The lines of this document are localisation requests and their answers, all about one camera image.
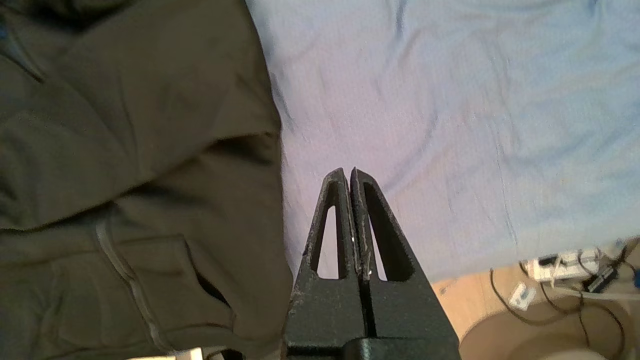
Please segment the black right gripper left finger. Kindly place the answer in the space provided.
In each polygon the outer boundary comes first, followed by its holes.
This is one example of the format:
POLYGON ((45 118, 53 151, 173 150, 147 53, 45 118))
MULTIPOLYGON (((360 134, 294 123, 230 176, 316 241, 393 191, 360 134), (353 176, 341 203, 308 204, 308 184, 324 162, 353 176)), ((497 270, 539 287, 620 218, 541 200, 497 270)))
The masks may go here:
POLYGON ((284 329, 286 360, 339 360, 345 344, 366 333, 350 187, 342 168, 322 182, 292 290, 284 329), (338 278, 318 274, 323 236, 334 209, 338 278))

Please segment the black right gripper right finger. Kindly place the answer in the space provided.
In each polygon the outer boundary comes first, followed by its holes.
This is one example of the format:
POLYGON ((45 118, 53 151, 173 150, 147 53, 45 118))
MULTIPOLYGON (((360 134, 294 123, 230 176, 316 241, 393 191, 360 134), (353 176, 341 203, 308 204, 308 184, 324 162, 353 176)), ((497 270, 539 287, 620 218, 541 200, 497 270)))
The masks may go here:
POLYGON ((456 342, 417 256, 375 178, 354 168, 350 203, 366 328, 378 338, 456 342))

